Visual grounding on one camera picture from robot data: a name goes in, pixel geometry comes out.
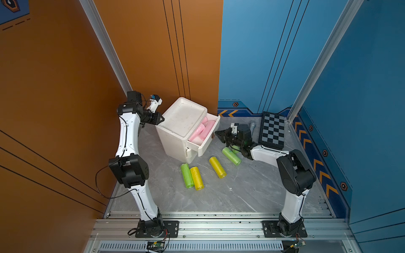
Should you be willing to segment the white drawer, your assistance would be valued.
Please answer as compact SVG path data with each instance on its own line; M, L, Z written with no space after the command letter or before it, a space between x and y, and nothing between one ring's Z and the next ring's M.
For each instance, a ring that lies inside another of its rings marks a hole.
M201 157L207 150L209 144L214 138L214 132L218 129L220 116L213 114L206 114L201 123L197 124L196 130L191 134L187 140L186 145L192 151L197 152L197 156Z

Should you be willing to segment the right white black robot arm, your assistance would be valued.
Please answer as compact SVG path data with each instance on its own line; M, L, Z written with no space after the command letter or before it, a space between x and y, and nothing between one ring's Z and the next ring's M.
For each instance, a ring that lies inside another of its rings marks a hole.
M246 124L215 131L215 135L227 147L237 148L243 157L278 168L286 196L276 227L285 236L302 229L302 209L310 189L316 182L316 174L304 154L297 149L273 150L254 142L251 130Z

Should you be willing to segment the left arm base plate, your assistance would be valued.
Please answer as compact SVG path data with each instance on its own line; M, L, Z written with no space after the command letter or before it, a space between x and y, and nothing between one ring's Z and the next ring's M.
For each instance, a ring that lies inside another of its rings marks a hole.
M179 221L139 221L135 232L136 238L177 238L179 232Z

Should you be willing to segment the white three-drawer cabinet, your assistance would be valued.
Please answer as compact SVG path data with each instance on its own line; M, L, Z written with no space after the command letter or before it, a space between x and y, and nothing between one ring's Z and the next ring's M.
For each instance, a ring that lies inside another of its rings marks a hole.
M166 155L182 163L194 160L197 152L188 148L186 142L206 114L206 107L183 97L167 109L163 114L165 121L156 126Z

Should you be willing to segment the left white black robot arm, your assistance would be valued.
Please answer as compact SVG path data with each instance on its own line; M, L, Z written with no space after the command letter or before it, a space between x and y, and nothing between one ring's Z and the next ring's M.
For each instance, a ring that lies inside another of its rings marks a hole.
M141 158L138 148L139 129L155 123L157 114L144 109L140 102L119 105L120 139L116 156L109 160L109 168L117 181L129 190L140 211L140 228L162 228L163 221L148 186L149 166Z

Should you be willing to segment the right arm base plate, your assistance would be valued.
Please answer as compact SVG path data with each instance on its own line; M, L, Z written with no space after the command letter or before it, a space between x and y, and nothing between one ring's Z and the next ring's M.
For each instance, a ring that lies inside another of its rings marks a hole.
M304 226L304 219L300 219L295 223L288 223L287 221L262 221L264 236L266 238L307 238L308 234Z

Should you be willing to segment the pink roll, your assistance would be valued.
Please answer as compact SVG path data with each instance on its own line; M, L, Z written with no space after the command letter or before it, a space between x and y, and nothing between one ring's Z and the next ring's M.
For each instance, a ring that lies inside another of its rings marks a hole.
M207 125L207 122L208 122L208 118L207 117L204 117L198 124L197 124L197 127L199 128L199 127L206 127L206 125Z
M194 133L191 135L188 141L192 142L196 137L198 137L205 129L205 126L203 123L201 123L197 129L194 131Z
M207 122L207 125L206 125L204 131L203 131L198 137L199 137L200 139L202 139L202 140L205 140L205 139L209 136L209 133L211 132L211 130L212 130L212 128L214 127L215 123L216 123L216 121L214 121L214 120L209 120L209 121Z

